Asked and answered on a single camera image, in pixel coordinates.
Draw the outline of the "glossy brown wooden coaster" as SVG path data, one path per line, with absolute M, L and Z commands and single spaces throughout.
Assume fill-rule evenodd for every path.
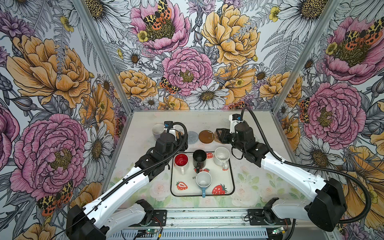
M 210 144 L 215 140 L 215 135 L 212 131 L 203 130 L 199 133 L 199 140 L 204 144 Z

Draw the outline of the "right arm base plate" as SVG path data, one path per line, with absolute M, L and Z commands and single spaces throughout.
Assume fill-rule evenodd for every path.
M 279 219 L 271 210 L 264 209 L 248 209 L 245 220 L 248 220 L 251 226 L 290 226 L 292 224 L 290 219 Z

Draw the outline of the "white mug purple handle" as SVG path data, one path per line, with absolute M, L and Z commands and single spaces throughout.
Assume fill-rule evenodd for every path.
M 161 134 L 166 131 L 164 124 L 156 124 L 152 127 L 152 134 L 154 139 L 157 140 L 160 138 Z

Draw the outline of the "cork paw print coaster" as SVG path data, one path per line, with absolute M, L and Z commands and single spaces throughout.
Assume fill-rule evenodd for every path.
M 214 133 L 214 136 L 215 136 L 215 141 L 219 144 L 221 144 L 221 141 L 219 139 L 219 135 L 217 133 Z

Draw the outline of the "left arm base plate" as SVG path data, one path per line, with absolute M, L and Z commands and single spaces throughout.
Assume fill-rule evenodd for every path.
M 167 210 L 152 210 L 146 213 L 142 226 L 165 227 L 167 223 Z

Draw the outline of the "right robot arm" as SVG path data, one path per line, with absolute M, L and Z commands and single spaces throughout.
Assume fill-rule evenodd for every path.
M 307 220 L 324 231 L 334 230 L 347 210 L 340 182 L 333 178 L 325 180 L 281 159 L 266 144 L 256 141 L 253 129 L 245 121 L 233 121 L 229 129 L 216 129 L 216 133 L 222 144 L 230 144 L 248 162 L 277 175 L 307 198 L 305 204 L 275 200 L 271 210 L 276 217 Z

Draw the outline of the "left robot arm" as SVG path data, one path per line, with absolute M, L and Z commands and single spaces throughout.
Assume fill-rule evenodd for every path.
M 148 225 L 154 208 L 145 200 L 130 208 L 116 210 L 143 186 L 165 170 L 170 160 L 188 148 L 188 135 L 179 139 L 172 133 L 162 133 L 155 147 L 140 157 L 134 168 L 117 184 L 84 207 L 72 207 L 67 216 L 66 235 L 71 240 L 105 240 L 110 235 L 132 225 Z

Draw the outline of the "grey crochet coaster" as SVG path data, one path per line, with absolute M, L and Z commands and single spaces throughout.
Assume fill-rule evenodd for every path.
M 194 131 L 188 132 L 188 144 L 193 145 L 196 144 L 199 140 L 199 135 Z

